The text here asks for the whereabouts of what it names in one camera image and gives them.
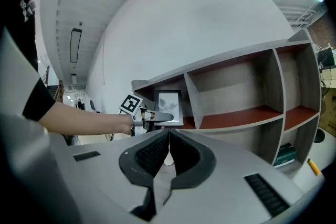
shelf compartment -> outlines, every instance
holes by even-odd
[[[284,78],[286,111],[297,107],[311,109],[315,113],[320,111],[320,75],[311,44],[277,48],[276,52]]]
[[[252,109],[204,116],[200,129],[220,129],[240,125],[260,124],[277,120],[282,113],[263,105]]]
[[[176,76],[158,83],[149,84],[146,81],[132,81],[134,94],[143,99],[147,109],[154,110],[155,91],[157,90],[180,90],[182,98],[183,126],[169,126],[173,129],[195,129],[192,107],[190,104],[189,93],[183,75]]]
[[[286,112],[286,121],[284,131],[289,132],[296,129],[308,121],[312,120],[314,117],[318,116],[318,112],[305,108],[304,106],[298,106]]]
[[[279,119],[284,95],[273,50],[185,74],[196,128],[221,129]]]
[[[319,117],[316,116],[304,125],[292,131],[282,133],[280,145],[290,143],[296,149],[297,161],[301,164],[303,164],[308,157],[311,145],[315,139],[318,124]]]
[[[280,119],[238,130],[219,132],[201,132],[201,130],[197,130],[196,132],[207,137],[235,144],[253,152],[269,164],[272,164],[280,143],[282,121],[283,119]]]

cable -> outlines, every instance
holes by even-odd
[[[327,88],[327,85],[325,84],[325,82],[324,82],[324,80],[322,80],[321,79],[321,82],[322,82],[322,84],[323,84],[323,88],[325,89],[325,88],[327,88],[327,91],[325,92],[325,93],[322,93],[322,98],[324,98],[326,95],[327,95],[327,93],[330,91],[330,87],[331,87],[331,80],[332,80],[332,73],[331,73],[331,67],[329,67],[329,70],[330,70],[330,84],[329,84],[329,87]]]

black t-shirt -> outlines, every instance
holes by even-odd
[[[5,4],[3,23],[14,39],[17,47],[29,63],[38,72],[38,59],[35,45],[35,16],[25,14],[25,7],[30,0],[2,0]],[[31,120],[40,120],[54,105],[42,80],[36,83],[23,111],[23,115]]]

white shelving unit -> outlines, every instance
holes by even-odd
[[[134,80],[132,87],[149,109],[156,90],[181,90],[184,126],[176,128],[233,143],[269,164],[290,142],[298,158],[278,168],[288,176],[306,160],[318,127],[319,70],[304,31]]]

red shelf surface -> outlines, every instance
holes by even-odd
[[[183,117],[183,126],[167,126],[166,128],[173,129],[196,129],[194,117]]]
[[[318,112],[305,108],[304,106],[298,106],[286,112],[285,130],[291,129],[300,123],[315,116]]]
[[[247,110],[204,116],[200,129],[217,129],[252,124],[280,115],[280,112],[262,105]]]

